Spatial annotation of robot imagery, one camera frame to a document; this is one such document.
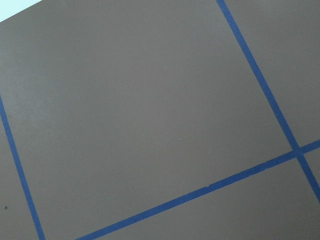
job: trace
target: blue tape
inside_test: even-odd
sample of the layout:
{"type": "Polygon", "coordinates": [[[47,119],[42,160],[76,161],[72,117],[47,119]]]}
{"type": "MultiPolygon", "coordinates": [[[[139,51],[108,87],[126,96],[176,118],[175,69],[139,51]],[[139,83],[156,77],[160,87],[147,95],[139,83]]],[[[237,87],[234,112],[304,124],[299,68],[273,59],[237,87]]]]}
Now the blue tape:
{"type": "MultiPolygon", "coordinates": [[[[306,146],[303,146],[301,149],[302,149],[303,153],[308,153],[308,152],[311,152],[311,151],[316,150],[318,148],[320,148],[320,140],[314,141],[306,146]]],[[[85,236],[77,238],[76,240],[94,240],[94,239],[100,238],[104,235],[107,235],[107,234],[110,234],[110,233],[115,232],[117,230],[123,229],[129,225],[140,222],[140,221],[147,219],[149,217],[152,217],[156,214],[162,213],[166,210],[177,207],[177,206],[184,204],[186,202],[189,202],[193,199],[196,199],[196,198],[201,197],[203,195],[209,194],[211,192],[214,192],[214,191],[221,189],[223,187],[226,187],[228,185],[231,185],[231,184],[238,182],[242,179],[248,178],[250,176],[253,176],[255,174],[263,172],[267,169],[270,169],[270,168],[273,168],[277,165],[283,164],[291,159],[294,159],[295,157],[296,157],[296,155],[293,151],[288,152],[286,154],[283,154],[281,156],[273,158],[269,161],[261,163],[257,166],[254,166],[254,167],[251,167],[247,170],[239,172],[235,175],[229,176],[223,180],[217,181],[217,182],[209,185],[208,187],[203,187],[203,188],[200,188],[200,189],[195,190],[193,192],[190,192],[186,195],[180,196],[176,199],[173,199],[171,201],[163,203],[159,206],[156,206],[156,207],[151,208],[149,210],[143,211],[137,215],[131,216],[127,219],[116,222],[110,226],[106,226],[100,230],[94,231],[94,232],[89,233],[85,236]]]]}
{"type": "Polygon", "coordinates": [[[17,170],[19,178],[20,178],[22,189],[24,191],[25,199],[28,204],[28,207],[29,207],[29,210],[30,210],[33,222],[34,222],[36,232],[38,234],[39,240],[46,240],[43,229],[41,227],[41,223],[40,223],[40,220],[39,220],[39,217],[37,214],[37,210],[36,210],[34,201],[32,199],[32,196],[31,196],[31,193],[29,190],[27,179],[26,179],[26,176],[25,176],[25,173],[24,173],[24,170],[23,170],[23,167],[22,167],[19,155],[18,155],[15,140],[14,140],[14,137],[12,135],[12,132],[11,132],[11,129],[9,126],[7,114],[6,114],[5,107],[2,102],[1,96],[0,96],[0,115],[1,115],[4,130],[5,130],[5,134],[6,134],[10,149],[11,149],[14,164],[15,164],[16,170],[17,170]]]}
{"type": "Polygon", "coordinates": [[[320,140],[314,141],[306,146],[301,147],[301,151],[306,154],[320,148],[320,140]]]}
{"type": "Polygon", "coordinates": [[[313,173],[308,165],[308,162],[307,162],[302,150],[300,149],[300,147],[294,137],[294,134],[292,133],[292,131],[291,131],[286,119],[285,119],[285,116],[281,112],[281,110],[278,106],[278,103],[277,103],[271,89],[269,88],[269,86],[267,84],[265,77],[263,76],[254,56],[252,55],[246,41],[245,41],[243,35],[241,34],[240,29],[238,28],[234,18],[232,17],[225,1],[224,0],[217,0],[217,3],[220,6],[221,11],[222,11],[226,21],[228,22],[237,42],[239,43],[239,45],[245,55],[246,60],[248,61],[257,81],[259,82],[260,87],[262,88],[263,93],[264,93],[265,97],[267,98],[267,100],[272,108],[272,111],[273,111],[276,119],[278,120],[281,128],[282,128],[284,135],[286,136],[286,139],[288,140],[296,158],[298,159],[298,162],[299,162],[306,178],[309,181],[309,184],[312,187],[312,190],[313,190],[315,196],[317,197],[317,199],[320,203],[319,184],[317,183],[317,180],[316,180],[315,176],[313,175],[313,173]]]}

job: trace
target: blue painter's tape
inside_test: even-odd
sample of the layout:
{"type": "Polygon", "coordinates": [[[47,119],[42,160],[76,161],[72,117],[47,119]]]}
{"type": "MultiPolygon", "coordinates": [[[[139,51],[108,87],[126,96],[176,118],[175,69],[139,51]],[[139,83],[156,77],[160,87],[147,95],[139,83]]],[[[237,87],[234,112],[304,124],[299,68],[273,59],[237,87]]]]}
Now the blue painter's tape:
{"type": "Polygon", "coordinates": [[[292,131],[291,131],[286,119],[285,119],[285,116],[281,112],[281,110],[278,106],[278,103],[277,103],[271,89],[269,88],[269,86],[267,84],[265,77],[263,76],[254,56],[252,55],[246,41],[245,41],[243,35],[241,34],[240,29],[238,28],[234,18],[232,17],[231,12],[229,11],[225,1],[224,0],[216,0],[216,1],[217,1],[218,5],[220,6],[221,11],[222,11],[226,21],[228,22],[237,42],[239,43],[239,45],[245,55],[246,60],[248,61],[257,81],[259,82],[259,85],[262,88],[263,93],[264,93],[265,97],[267,98],[267,100],[272,108],[272,111],[273,111],[276,119],[278,120],[281,128],[282,128],[284,135],[286,136],[286,139],[288,140],[296,158],[298,159],[298,162],[299,162],[306,178],[308,179],[308,181],[312,187],[312,190],[313,190],[315,196],[317,197],[317,199],[320,203],[319,184],[317,183],[317,180],[316,180],[315,176],[313,175],[313,173],[308,165],[308,162],[307,162],[302,150],[300,149],[300,147],[294,137],[294,134],[292,133],[292,131]]]}
{"type": "Polygon", "coordinates": [[[301,147],[301,151],[306,154],[320,148],[320,140],[314,141],[306,146],[301,147]]]}
{"type": "Polygon", "coordinates": [[[201,197],[203,195],[206,195],[208,193],[211,193],[213,191],[216,191],[218,189],[221,189],[223,187],[226,187],[230,184],[233,184],[235,182],[238,182],[242,179],[245,179],[245,178],[248,178],[252,175],[255,175],[257,173],[260,173],[260,172],[263,172],[267,169],[270,169],[272,167],[275,167],[277,165],[280,165],[282,163],[285,163],[291,159],[295,158],[295,154],[293,151],[291,152],[288,152],[286,154],[283,154],[281,156],[278,156],[274,159],[271,159],[269,161],[266,161],[264,163],[261,163],[257,166],[254,166],[254,167],[251,167],[247,170],[244,170],[242,172],[239,172],[235,175],[232,175],[232,176],[229,176],[223,180],[220,180],[220,181],[217,181],[211,185],[209,185],[208,187],[203,187],[203,188],[200,188],[198,190],[195,190],[193,192],[190,192],[186,195],[183,195],[183,196],[180,196],[176,199],[173,199],[171,201],[168,201],[166,203],[163,203],[159,206],[156,206],[156,207],[153,207],[149,210],[146,210],[144,212],[141,212],[137,215],[134,215],[134,216],[131,216],[127,219],[124,219],[122,221],[119,221],[119,222],[116,222],[110,226],[107,226],[105,228],[102,228],[100,230],[97,230],[97,231],[94,231],[88,235],[85,235],[85,236],[82,236],[80,238],[77,238],[76,240],[94,240],[94,239],[97,239],[97,238],[100,238],[104,235],[107,235],[107,234],[110,234],[112,232],[115,232],[119,229],[122,229],[122,228],[125,228],[129,225],[132,225],[132,224],[135,224],[137,222],[140,222],[146,218],[149,218],[153,215],[156,215],[156,214],[159,214],[159,213],[162,213],[166,210],[169,210],[171,208],[174,208],[176,206],[179,206],[181,204],[184,204],[186,202],[189,202],[193,199],[196,199],[198,197],[201,197]]]}
{"type": "Polygon", "coordinates": [[[14,137],[12,135],[12,132],[11,132],[11,129],[9,126],[7,114],[6,114],[5,107],[2,102],[1,96],[0,96],[0,115],[1,115],[4,130],[5,130],[5,134],[6,134],[10,149],[11,149],[14,164],[15,164],[16,170],[17,170],[19,178],[20,178],[22,189],[24,191],[25,199],[28,204],[28,207],[29,207],[29,210],[30,210],[30,213],[31,213],[34,225],[35,225],[36,232],[38,234],[39,240],[46,240],[41,223],[40,223],[40,220],[39,220],[39,217],[38,217],[38,213],[37,213],[34,201],[32,199],[32,196],[31,196],[31,193],[29,190],[27,179],[26,179],[26,176],[25,176],[25,173],[24,173],[24,170],[23,170],[23,167],[22,167],[19,155],[18,155],[15,140],[14,140],[14,137]]]}

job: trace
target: gray floor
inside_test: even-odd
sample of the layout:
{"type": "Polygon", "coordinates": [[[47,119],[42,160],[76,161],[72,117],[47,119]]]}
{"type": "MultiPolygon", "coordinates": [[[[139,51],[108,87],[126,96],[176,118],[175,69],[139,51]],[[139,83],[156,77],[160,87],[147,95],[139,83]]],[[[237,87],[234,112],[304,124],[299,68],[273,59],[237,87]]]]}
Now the gray floor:
{"type": "MultiPolygon", "coordinates": [[[[303,146],[316,1],[226,1],[303,146]]],[[[43,0],[0,23],[0,94],[47,240],[74,240],[291,151],[213,0],[43,0]]],[[[305,155],[320,181],[320,150],[305,155]]],[[[0,239],[36,240],[0,127],[0,239]]],[[[297,160],[99,239],[317,240],[297,160]]]]}

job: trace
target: tape grid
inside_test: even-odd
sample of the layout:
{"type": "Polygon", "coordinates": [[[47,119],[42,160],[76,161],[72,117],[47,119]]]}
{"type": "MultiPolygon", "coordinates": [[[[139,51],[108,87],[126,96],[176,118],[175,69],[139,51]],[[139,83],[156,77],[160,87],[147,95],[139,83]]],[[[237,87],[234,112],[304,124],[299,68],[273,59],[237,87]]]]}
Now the tape grid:
{"type": "MultiPolygon", "coordinates": [[[[265,80],[256,60],[254,59],[254,56],[252,55],[246,41],[245,41],[243,35],[241,34],[234,18],[232,17],[225,1],[224,0],[216,0],[216,1],[220,7],[225,19],[226,19],[226,21],[228,22],[238,44],[240,45],[257,81],[259,82],[260,87],[263,90],[263,93],[264,93],[265,97],[267,98],[267,100],[272,108],[272,111],[273,111],[276,119],[278,120],[278,122],[281,126],[281,129],[282,129],[283,133],[285,134],[285,136],[286,136],[286,138],[292,148],[292,151],[285,153],[281,156],[278,156],[276,158],[273,158],[273,159],[266,161],[264,163],[261,163],[259,165],[256,165],[254,167],[251,167],[251,168],[244,170],[242,172],[239,172],[237,174],[234,174],[232,176],[229,176],[225,179],[222,179],[220,181],[212,183],[208,187],[202,187],[202,188],[195,190],[193,192],[190,192],[186,195],[180,196],[180,197],[175,198],[171,201],[168,201],[168,202],[165,202],[161,205],[153,207],[149,210],[146,210],[146,211],[143,211],[139,214],[131,216],[127,219],[124,219],[122,221],[116,222],[116,223],[109,225],[107,227],[104,227],[102,229],[99,229],[97,231],[89,233],[85,236],[77,238],[76,240],[94,240],[94,239],[100,238],[104,235],[107,235],[109,233],[112,233],[112,232],[115,232],[115,231],[120,230],[122,228],[125,228],[129,225],[140,222],[146,218],[149,218],[149,217],[154,216],[156,214],[162,213],[166,210],[169,210],[171,208],[174,208],[176,206],[179,206],[181,204],[189,202],[193,199],[196,199],[196,198],[199,198],[203,195],[212,193],[218,189],[221,189],[223,187],[231,185],[231,184],[238,182],[242,179],[248,178],[250,176],[253,176],[255,174],[263,172],[267,169],[270,169],[270,168],[273,168],[273,167],[278,166],[280,164],[283,164],[283,163],[285,163],[289,160],[292,160],[294,158],[297,158],[304,174],[306,175],[306,177],[310,183],[310,186],[312,187],[312,190],[313,190],[315,196],[317,197],[318,201],[320,202],[319,184],[317,183],[316,178],[314,177],[314,175],[308,165],[308,162],[304,156],[304,154],[320,148],[320,140],[314,141],[314,142],[312,142],[308,145],[305,145],[303,147],[300,147],[298,145],[283,113],[281,112],[281,110],[277,104],[277,101],[276,101],[271,89],[268,86],[267,81],[265,80]]],[[[35,204],[33,202],[32,196],[31,196],[31,192],[30,192],[30,189],[29,189],[29,186],[27,183],[26,176],[23,171],[23,167],[22,167],[19,155],[18,155],[18,150],[16,148],[14,137],[12,135],[12,132],[11,132],[11,129],[9,126],[8,118],[7,118],[7,115],[5,112],[5,108],[4,108],[4,104],[3,104],[1,96],[0,96],[0,115],[1,115],[1,119],[2,119],[5,133],[7,136],[7,140],[8,140],[10,149],[11,149],[14,164],[15,164],[16,170],[18,172],[18,176],[19,176],[19,179],[20,179],[20,182],[22,185],[22,189],[23,189],[23,192],[24,192],[24,195],[25,195],[32,219],[33,219],[33,222],[34,222],[36,232],[38,234],[38,238],[39,238],[39,240],[45,240],[46,238],[45,238],[45,235],[44,235],[44,232],[43,232],[43,229],[42,229],[39,217],[38,217],[38,213],[37,213],[35,204]]]]}

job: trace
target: gray surface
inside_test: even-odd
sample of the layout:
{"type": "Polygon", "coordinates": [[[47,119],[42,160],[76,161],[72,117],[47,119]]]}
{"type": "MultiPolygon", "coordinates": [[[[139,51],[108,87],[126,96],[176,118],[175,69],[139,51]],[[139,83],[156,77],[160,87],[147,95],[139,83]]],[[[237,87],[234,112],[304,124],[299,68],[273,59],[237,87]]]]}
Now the gray surface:
{"type": "Polygon", "coordinates": [[[313,195],[292,160],[101,240],[318,240],[313,195]]]}
{"type": "Polygon", "coordinates": [[[297,142],[320,138],[319,1],[227,0],[297,142]]]}
{"type": "Polygon", "coordinates": [[[318,183],[320,183],[320,150],[309,152],[305,155],[310,168],[318,183]]]}

